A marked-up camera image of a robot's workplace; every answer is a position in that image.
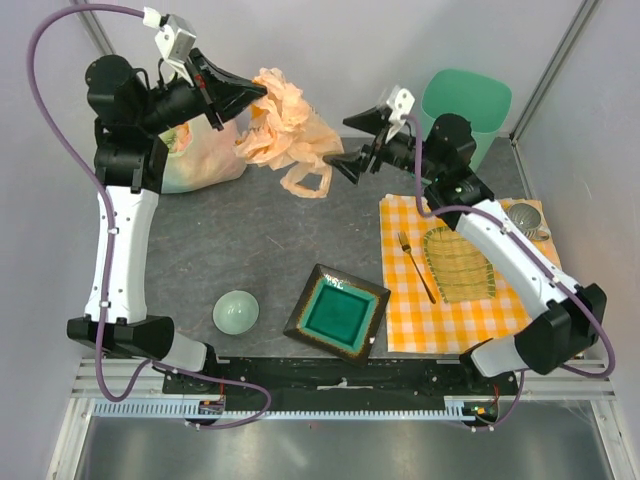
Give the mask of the orange plastic trash bag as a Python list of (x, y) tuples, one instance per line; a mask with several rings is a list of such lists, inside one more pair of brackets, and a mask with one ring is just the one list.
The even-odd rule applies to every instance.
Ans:
[(280, 184), (299, 198), (326, 197), (332, 168), (324, 157), (344, 152), (341, 137), (280, 69), (262, 68), (253, 82), (267, 94), (251, 104), (248, 128), (236, 140), (236, 155), (273, 171), (287, 168)]

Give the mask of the green trash bin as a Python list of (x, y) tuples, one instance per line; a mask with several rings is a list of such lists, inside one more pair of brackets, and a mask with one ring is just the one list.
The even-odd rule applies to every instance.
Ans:
[(420, 122), (427, 134), (442, 114), (462, 116), (471, 124), (476, 150), (471, 168), (476, 171), (503, 126), (512, 102), (511, 89), (499, 80), (459, 69), (437, 72), (421, 99)]

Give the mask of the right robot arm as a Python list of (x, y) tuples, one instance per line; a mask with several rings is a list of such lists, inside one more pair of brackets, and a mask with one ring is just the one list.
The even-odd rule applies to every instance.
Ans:
[(382, 164), (413, 174), (420, 215), (439, 218), (476, 247), (515, 290), (531, 319), (520, 332), (486, 340), (461, 355), (457, 377), (465, 391), (481, 393), (506, 372), (546, 375), (567, 369), (571, 358), (597, 342), (608, 356), (599, 375), (612, 373), (615, 353), (602, 327), (605, 292), (564, 273), (509, 219), (470, 166), (476, 141), (468, 120), (445, 113), (424, 134), (414, 116), (376, 106), (343, 123), (374, 139), (355, 153), (328, 155), (326, 162), (352, 183)]

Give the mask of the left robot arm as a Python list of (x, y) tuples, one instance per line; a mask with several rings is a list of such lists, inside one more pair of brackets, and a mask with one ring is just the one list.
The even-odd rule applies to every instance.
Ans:
[(103, 56), (86, 71), (87, 100), (95, 120), (95, 175), (100, 191), (100, 233), (94, 285), (84, 314), (67, 323), (69, 339), (99, 353), (139, 357), (184, 369), (185, 382), (208, 393), (219, 369), (213, 348), (178, 333), (168, 316), (147, 312), (147, 247), (161, 193), (168, 147), (161, 134), (203, 116), (224, 124), (267, 90), (226, 72), (194, 48), (185, 77), (150, 87), (145, 70), (118, 55)]

